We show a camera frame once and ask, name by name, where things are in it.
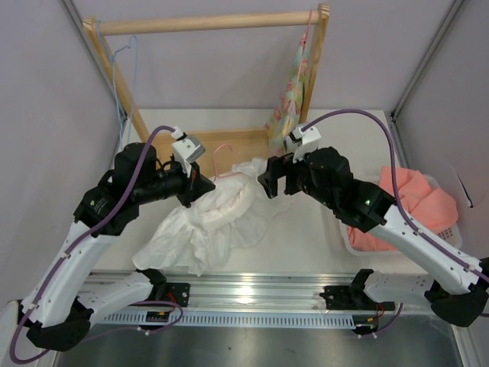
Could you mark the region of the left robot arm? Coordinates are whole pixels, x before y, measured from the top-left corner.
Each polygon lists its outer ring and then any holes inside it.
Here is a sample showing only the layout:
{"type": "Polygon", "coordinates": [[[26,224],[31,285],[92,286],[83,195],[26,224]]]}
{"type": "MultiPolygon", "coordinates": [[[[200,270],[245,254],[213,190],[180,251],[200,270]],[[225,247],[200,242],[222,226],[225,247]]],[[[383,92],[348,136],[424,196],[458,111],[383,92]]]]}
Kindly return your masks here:
{"type": "Polygon", "coordinates": [[[186,208],[214,184],[196,160],[205,149],[193,137],[172,144],[161,163],[152,145],[130,143],[116,154],[114,167],[87,191],[74,213],[57,259],[38,286],[19,304],[18,322],[38,348],[65,352],[84,339],[108,315],[132,304],[156,306],[168,301],[167,279],[158,270],[137,270],[103,291],[79,295],[91,270],[137,219],[146,203],[176,197],[186,208]]]}

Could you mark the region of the white pleated skirt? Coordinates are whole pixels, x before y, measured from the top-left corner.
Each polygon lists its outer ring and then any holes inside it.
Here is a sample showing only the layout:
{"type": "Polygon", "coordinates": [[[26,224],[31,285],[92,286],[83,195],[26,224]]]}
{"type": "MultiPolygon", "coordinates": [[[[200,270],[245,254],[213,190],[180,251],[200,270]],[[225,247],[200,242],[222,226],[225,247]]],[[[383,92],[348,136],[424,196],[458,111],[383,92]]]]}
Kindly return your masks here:
{"type": "Polygon", "coordinates": [[[232,249],[258,244],[272,219],[293,201],[289,196],[267,197],[257,180],[266,167],[263,158],[236,164],[215,178],[215,189],[191,207],[172,210],[133,256],[134,266],[200,276],[222,267],[232,249]]]}

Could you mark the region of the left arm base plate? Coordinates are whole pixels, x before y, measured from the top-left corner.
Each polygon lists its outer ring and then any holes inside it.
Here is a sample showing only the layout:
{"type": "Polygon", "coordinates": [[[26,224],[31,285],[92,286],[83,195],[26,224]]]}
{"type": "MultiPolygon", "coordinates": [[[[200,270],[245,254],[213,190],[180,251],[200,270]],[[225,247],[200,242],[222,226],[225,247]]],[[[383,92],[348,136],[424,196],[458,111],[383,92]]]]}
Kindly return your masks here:
{"type": "Polygon", "coordinates": [[[154,300],[170,301],[179,304],[181,307],[187,307],[189,303],[190,288],[191,285],[189,283],[165,282],[156,286],[152,298],[154,300]]]}

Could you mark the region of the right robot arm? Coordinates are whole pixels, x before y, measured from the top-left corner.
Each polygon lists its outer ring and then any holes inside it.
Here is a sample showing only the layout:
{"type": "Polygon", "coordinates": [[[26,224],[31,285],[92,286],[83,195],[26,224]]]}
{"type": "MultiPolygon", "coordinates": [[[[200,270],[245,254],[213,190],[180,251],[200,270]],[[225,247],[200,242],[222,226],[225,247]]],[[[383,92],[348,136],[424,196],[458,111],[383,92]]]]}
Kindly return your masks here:
{"type": "Polygon", "coordinates": [[[303,192],[345,225],[390,243],[414,261],[424,275],[385,274],[361,269],[350,285],[325,287],[322,297],[333,310],[367,310],[382,303],[428,307],[455,326],[468,327],[488,302],[488,260],[450,246],[426,227],[401,214],[400,201],[378,185],[354,178],[348,160],[334,148],[320,148],[300,161],[292,154],[272,157],[258,181],[269,198],[278,180],[286,195],[303,192]]]}

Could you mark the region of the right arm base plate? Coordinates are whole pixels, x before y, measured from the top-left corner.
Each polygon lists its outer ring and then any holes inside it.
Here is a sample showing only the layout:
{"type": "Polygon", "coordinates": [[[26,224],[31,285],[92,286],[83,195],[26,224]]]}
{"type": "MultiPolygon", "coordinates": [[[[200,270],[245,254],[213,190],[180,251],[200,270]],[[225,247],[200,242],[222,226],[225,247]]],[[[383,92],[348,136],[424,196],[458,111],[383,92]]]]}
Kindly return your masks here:
{"type": "MultiPolygon", "coordinates": [[[[329,285],[319,294],[325,300],[327,310],[365,310],[375,311],[379,303],[372,300],[358,287],[352,285],[329,285]]],[[[394,302],[380,303],[381,310],[394,311],[394,302]]]]}

